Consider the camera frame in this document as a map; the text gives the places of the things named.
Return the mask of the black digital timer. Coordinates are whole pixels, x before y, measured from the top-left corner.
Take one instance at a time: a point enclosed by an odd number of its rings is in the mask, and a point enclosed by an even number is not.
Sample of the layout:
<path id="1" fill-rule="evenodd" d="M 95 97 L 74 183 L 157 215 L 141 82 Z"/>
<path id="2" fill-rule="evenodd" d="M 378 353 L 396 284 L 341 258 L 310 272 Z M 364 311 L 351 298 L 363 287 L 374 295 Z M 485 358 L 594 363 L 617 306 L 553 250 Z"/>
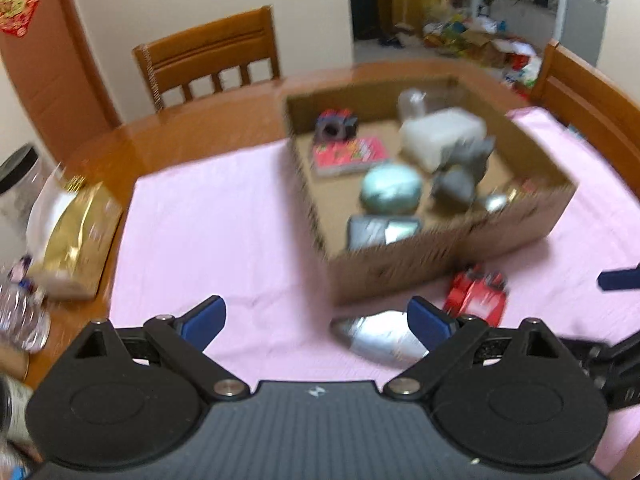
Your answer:
<path id="1" fill-rule="evenodd" d="M 411 216 L 351 216 L 347 221 L 346 248 L 354 252 L 393 244 L 415 236 L 421 229 L 421 220 Z"/>

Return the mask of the clear bottle of gold capsules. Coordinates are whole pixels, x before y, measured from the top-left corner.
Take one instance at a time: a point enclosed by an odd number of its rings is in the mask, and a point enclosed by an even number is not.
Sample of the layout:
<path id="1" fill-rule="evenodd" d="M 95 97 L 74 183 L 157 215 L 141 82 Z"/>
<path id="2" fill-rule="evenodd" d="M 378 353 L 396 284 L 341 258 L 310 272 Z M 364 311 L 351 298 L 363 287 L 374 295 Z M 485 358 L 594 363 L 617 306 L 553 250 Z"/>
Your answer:
<path id="1" fill-rule="evenodd" d="M 476 204 L 480 209 L 492 214 L 503 210 L 510 203 L 524 196 L 536 193 L 538 188 L 539 184 L 534 179 L 514 179 L 503 186 L 495 188 L 489 194 L 480 196 Z"/>

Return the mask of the grey rubber cat toy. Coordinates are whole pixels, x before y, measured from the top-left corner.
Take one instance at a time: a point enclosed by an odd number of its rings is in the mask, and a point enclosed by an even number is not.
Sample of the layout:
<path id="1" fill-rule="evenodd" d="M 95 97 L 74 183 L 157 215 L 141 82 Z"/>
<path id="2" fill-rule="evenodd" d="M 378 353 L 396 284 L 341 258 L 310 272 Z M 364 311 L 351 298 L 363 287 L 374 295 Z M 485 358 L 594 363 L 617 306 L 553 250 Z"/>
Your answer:
<path id="1" fill-rule="evenodd" d="M 442 152 L 431 187 L 431 198 L 450 211 L 466 211 L 477 198 L 477 185 L 484 179 L 496 139 L 457 141 Z"/>

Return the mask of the white translucent plastic container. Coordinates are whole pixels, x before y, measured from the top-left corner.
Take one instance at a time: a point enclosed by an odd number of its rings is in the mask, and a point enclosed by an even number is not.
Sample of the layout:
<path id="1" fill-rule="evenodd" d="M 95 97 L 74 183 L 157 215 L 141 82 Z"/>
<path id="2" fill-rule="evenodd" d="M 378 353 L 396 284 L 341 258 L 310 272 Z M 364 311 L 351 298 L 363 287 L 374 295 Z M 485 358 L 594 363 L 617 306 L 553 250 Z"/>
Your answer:
<path id="1" fill-rule="evenodd" d="M 401 153 L 432 174 L 458 142 L 484 139 L 486 122 L 461 107 L 407 119 L 399 129 Z"/>

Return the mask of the black cube robot toy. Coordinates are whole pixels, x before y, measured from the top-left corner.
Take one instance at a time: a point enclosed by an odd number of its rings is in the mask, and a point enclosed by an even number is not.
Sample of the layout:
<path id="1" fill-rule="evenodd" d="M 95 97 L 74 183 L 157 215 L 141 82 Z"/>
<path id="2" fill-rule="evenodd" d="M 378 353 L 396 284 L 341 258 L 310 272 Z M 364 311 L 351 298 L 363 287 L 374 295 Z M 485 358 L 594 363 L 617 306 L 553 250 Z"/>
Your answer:
<path id="1" fill-rule="evenodd" d="M 358 117 L 347 108 L 325 110 L 314 127 L 314 142 L 346 142 L 356 138 L 359 125 Z"/>

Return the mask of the red cube robot toy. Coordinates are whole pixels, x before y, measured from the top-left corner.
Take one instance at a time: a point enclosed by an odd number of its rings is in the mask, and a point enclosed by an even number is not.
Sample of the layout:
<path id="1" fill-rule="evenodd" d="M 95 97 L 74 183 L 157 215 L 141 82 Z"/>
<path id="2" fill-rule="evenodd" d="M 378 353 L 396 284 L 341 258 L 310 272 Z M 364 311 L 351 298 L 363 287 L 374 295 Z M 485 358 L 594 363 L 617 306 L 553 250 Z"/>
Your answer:
<path id="1" fill-rule="evenodd" d="M 477 264 L 451 279 L 442 310 L 452 318 L 475 316 L 491 327 L 498 327 L 506 310 L 507 299 L 506 277 Z"/>

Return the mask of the pink tablecloth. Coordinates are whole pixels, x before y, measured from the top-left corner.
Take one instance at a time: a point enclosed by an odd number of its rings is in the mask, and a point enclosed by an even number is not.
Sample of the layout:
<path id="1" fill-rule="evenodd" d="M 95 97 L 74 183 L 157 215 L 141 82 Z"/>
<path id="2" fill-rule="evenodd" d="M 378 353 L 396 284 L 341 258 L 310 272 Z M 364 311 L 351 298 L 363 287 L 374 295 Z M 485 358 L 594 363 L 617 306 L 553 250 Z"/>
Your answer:
<path id="1" fill-rule="evenodd" d="M 634 290 L 604 292 L 605 270 L 639 261 L 639 206 L 596 151 L 545 110 L 511 118 L 577 185 L 543 240 L 490 260 L 508 281 L 503 324 L 541 318 L 557 335 L 619 342 L 639 327 Z M 284 142 L 177 166 L 138 180 L 120 244 L 110 318 L 139 326 L 224 298 L 227 324 L 207 354 L 250 385 L 261 380 L 384 384 L 391 367 L 356 356 L 332 318 L 401 310 L 410 292 L 338 308 L 314 250 Z"/>

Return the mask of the gold foil bag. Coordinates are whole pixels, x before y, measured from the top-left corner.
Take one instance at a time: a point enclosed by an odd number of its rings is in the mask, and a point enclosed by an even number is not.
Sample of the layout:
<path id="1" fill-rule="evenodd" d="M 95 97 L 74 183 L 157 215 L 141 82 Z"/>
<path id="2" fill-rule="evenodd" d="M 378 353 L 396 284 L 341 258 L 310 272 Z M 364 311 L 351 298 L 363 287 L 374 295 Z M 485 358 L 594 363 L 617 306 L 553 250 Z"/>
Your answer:
<path id="1" fill-rule="evenodd" d="M 122 206 L 104 183 L 53 171 L 27 223 L 27 276 L 55 300 L 94 298 L 120 218 Z"/>

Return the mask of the right wooden chair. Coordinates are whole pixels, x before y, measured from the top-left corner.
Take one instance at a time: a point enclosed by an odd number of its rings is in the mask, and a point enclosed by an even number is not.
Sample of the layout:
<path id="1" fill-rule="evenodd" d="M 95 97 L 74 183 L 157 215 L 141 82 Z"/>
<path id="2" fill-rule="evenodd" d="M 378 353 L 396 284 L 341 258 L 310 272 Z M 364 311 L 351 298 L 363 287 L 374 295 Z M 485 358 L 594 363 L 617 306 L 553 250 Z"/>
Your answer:
<path id="1" fill-rule="evenodd" d="M 575 127 L 631 192 L 639 193 L 639 105 L 600 70 L 551 40 L 529 101 Z"/>

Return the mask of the wooden chair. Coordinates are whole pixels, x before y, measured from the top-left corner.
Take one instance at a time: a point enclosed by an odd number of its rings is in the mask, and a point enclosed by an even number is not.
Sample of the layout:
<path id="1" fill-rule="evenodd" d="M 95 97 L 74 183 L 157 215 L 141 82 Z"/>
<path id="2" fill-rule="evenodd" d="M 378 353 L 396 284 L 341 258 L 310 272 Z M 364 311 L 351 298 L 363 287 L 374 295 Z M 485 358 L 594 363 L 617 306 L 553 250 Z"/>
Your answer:
<path id="1" fill-rule="evenodd" d="M 216 93 L 224 91 L 221 73 L 235 68 L 243 87 L 252 83 L 250 64 L 267 62 L 271 78 L 281 78 L 271 6 L 234 14 L 139 44 L 132 50 L 154 110 L 166 108 L 164 94 L 178 89 L 184 102 L 194 96 L 191 84 L 207 77 Z"/>
<path id="2" fill-rule="evenodd" d="M 575 127 L 631 192 L 639 193 L 639 105 L 600 70 L 551 40 L 529 101 Z"/>

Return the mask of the brown cardboard box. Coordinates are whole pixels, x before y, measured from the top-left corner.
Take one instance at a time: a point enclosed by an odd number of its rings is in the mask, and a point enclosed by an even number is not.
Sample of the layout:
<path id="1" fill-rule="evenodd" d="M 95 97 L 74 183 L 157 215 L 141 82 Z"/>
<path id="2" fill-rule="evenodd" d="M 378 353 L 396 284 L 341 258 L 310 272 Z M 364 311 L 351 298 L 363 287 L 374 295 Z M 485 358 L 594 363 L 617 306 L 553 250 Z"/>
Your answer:
<path id="1" fill-rule="evenodd" d="M 440 108 L 460 106 L 484 119 L 497 146 L 480 192 L 526 181 L 535 188 L 503 210 L 463 214 L 450 214 L 424 194 L 416 211 L 422 222 L 420 233 L 387 246 L 352 252 L 347 247 L 347 221 L 363 211 L 359 199 L 362 177 L 322 178 L 316 174 L 311 161 L 314 123 L 329 108 L 348 108 L 359 118 L 362 134 L 379 138 L 395 162 L 406 162 L 401 153 L 397 98 L 409 88 L 425 91 Z M 285 98 L 283 114 L 300 194 L 336 304 L 410 288 L 439 278 L 461 263 L 513 252 L 553 230 L 576 186 L 533 137 L 506 116 L 520 103 L 520 98 L 491 77 L 474 84 L 452 75 L 355 82 Z"/>

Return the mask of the pink card pack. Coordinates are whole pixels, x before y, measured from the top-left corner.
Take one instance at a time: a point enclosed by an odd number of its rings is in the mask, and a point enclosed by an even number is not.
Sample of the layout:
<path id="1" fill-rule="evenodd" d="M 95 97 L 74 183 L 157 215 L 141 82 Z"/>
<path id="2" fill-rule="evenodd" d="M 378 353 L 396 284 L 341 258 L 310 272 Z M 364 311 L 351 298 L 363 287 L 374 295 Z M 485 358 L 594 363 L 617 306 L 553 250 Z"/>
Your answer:
<path id="1" fill-rule="evenodd" d="M 390 160 L 381 139 L 365 136 L 348 141 L 314 144 L 311 166 L 318 177 L 356 174 Z"/>

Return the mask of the black-lidded glass jar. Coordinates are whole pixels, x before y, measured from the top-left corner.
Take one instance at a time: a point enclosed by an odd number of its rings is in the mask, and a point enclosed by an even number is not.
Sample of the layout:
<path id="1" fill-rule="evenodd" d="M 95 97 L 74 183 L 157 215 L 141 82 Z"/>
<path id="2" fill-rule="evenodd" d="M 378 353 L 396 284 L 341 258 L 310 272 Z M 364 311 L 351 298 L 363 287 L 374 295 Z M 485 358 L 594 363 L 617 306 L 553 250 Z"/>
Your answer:
<path id="1" fill-rule="evenodd" d="M 21 237 L 50 173 L 48 162 L 31 143 L 22 145 L 1 164 L 1 215 Z"/>

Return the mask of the left wooden chair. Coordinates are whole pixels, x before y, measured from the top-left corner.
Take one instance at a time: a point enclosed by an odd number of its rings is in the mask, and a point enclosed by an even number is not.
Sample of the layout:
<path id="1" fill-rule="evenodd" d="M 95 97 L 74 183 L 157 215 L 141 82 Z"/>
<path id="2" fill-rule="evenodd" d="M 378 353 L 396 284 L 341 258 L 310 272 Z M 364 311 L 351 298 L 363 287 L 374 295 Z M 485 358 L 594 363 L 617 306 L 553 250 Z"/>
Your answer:
<path id="1" fill-rule="evenodd" d="M 281 78 L 271 6 L 234 14 L 139 44 L 132 50 L 154 110 L 166 108 L 164 94 L 178 89 L 184 102 L 194 96 L 191 84 L 207 77 L 216 93 L 224 91 L 221 73 L 235 68 L 243 87 L 252 83 L 250 64 L 267 62 L 271 78 Z"/>

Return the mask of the red paper door decoration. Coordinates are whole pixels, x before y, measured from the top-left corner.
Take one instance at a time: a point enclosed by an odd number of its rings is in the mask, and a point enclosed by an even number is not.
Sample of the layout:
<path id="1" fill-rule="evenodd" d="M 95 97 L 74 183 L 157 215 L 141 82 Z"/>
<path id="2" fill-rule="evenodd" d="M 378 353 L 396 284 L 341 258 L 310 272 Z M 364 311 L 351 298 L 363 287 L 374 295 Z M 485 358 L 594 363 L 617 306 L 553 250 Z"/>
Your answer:
<path id="1" fill-rule="evenodd" d="M 0 29 L 5 34 L 23 38 L 40 0 L 0 0 Z"/>

